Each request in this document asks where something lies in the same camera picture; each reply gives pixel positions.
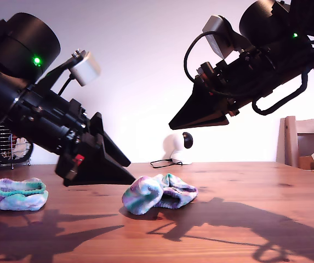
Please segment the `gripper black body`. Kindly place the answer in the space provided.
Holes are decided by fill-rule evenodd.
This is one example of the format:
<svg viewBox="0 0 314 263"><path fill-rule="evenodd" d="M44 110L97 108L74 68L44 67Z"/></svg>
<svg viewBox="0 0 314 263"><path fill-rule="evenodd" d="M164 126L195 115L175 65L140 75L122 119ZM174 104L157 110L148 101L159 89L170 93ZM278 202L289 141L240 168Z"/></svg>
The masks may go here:
<svg viewBox="0 0 314 263"><path fill-rule="evenodd" d="M88 118L78 101L66 101L53 91L45 96L33 91L22 94L10 110L10 128L59 156L55 173L63 178L65 186L71 186L70 178L76 175L82 136L104 134L100 113Z"/></svg>
<svg viewBox="0 0 314 263"><path fill-rule="evenodd" d="M201 64L195 84L201 84L211 95L227 100L226 115L236 116L239 109L257 98L266 97L276 88L273 67L260 51L240 55L227 64L221 60L216 66Z"/></svg>

